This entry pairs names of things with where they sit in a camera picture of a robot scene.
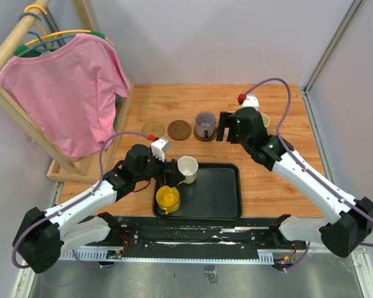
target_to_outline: wooden table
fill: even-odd
[[[167,126],[182,119],[193,127],[195,116],[210,111],[216,117],[221,111],[234,112],[240,106],[237,96],[249,85],[139,85],[136,86],[124,130],[140,132],[149,121],[159,121]],[[305,106],[297,85],[291,86],[292,106],[282,125],[282,136],[288,140],[319,172],[323,173]],[[260,102],[259,110],[270,118],[268,131],[275,134],[287,103],[283,85],[265,85],[254,91]],[[296,216],[321,216],[321,212],[294,186],[263,166],[254,163],[240,145],[227,142],[200,142],[193,133],[183,141],[170,139],[172,146],[166,152],[167,159],[184,155],[195,157],[198,162],[234,163],[240,170],[243,216],[271,216],[282,214]],[[149,146],[149,141],[139,136],[125,135],[117,149],[115,163],[122,160],[135,143]],[[136,189],[146,185],[138,183]],[[60,201],[64,202],[90,185],[67,182]],[[100,212],[113,215],[153,215],[154,183],[141,192],[132,193]]]

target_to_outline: wooden frame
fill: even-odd
[[[50,0],[36,0],[34,4],[46,8]],[[88,29],[94,29],[94,23],[91,14],[85,3],[85,0],[72,0],[76,14],[80,18],[80,22]],[[37,8],[29,9],[36,15],[41,15],[42,11]],[[34,16],[24,16],[14,27],[12,32],[7,36],[5,41],[0,46],[0,71],[12,56],[18,45],[22,42],[28,31],[36,22]],[[117,126],[116,131],[123,129],[127,111],[130,105],[134,84],[127,99],[123,99],[122,103],[116,111]],[[79,161],[72,162],[59,149],[53,140],[46,135],[43,130],[33,121],[32,118],[21,108],[18,103],[11,97],[4,88],[0,86],[0,109],[3,110],[19,127],[37,144],[39,144],[52,158],[53,163],[47,173],[48,177],[54,181],[78,181],[93,183],[99,176],[98,153],[95,153]],[[107,170],[112,166],[116,149],[119,144],[119,139],[116,138],[109,149],[104,153],[104,169]]]

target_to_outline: brown coaster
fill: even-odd
[[[191,125],[184,120],[176,120],[167,127],[167,133],[170,138],[181,141],[189,137],[191,134]]]
[[[214,134],[212,134],[212,136],[210,138],[202,138],[201,136],[199,136],[197,133],[196,133],[196,129],[193,128],[193,135],[195,136],[195,138],[197,138],[199,141],[202,141],[202,142],[210,142],[212,140],[214,140],[217,136],[217,130],[214,131]]]
[[[163,123],[160,122],[148,122],[142,128],[142,133],[146,133],[147,135],[154,135],[155,137],[163,137],[165,132],[165,128]]]

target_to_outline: gray wall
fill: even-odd
[[[304,85],[351,0],[90,0],[138,84]]]
[[[373,200],[373,0],[362,6],[310,95],[335,181]]]
[[[0,44],[29,1],[0,1]],[[51,159],[0,110],[0,297],[9,297],[18,269],[11,263],[12,241],[30,208],[45,209],[54,183],[46,177]]]

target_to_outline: baking tray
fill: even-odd
[[[199,163],[196,180],[176,186],[180,208],[162,216],[155,195],[163,184],[156,182],[153,211],[168,219],[236,220],[242,215],[239,169],[231,163]]]

